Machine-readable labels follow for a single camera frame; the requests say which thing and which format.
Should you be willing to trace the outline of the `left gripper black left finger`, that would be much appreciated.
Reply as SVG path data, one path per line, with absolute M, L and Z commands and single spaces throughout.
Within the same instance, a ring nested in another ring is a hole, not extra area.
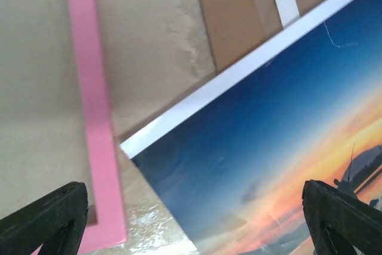
M 77 254 L 87 218 L 86 185 L 70 182 L 1 219 L 1 254 Z

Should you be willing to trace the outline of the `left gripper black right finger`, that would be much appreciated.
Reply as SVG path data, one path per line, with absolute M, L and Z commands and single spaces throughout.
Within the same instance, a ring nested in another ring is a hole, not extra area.
M 302 202 L 318 254 L 381 254 L 381 211 L 320 180 L 305 182 Z

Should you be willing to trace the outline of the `pink picture frame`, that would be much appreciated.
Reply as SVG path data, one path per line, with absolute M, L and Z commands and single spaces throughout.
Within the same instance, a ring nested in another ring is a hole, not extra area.
M 67 1 L 97 215 L 79 246 L 88 253 L 120 245 L 128 233 L 96 0 Z

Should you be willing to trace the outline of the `sunset beach photo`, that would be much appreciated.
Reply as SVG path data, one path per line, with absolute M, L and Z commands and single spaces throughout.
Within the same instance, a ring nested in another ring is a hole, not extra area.
M 301 193 L 381 208 L 381 0 L 326 0 L 121 144 L 200 254 L 313 254 Z

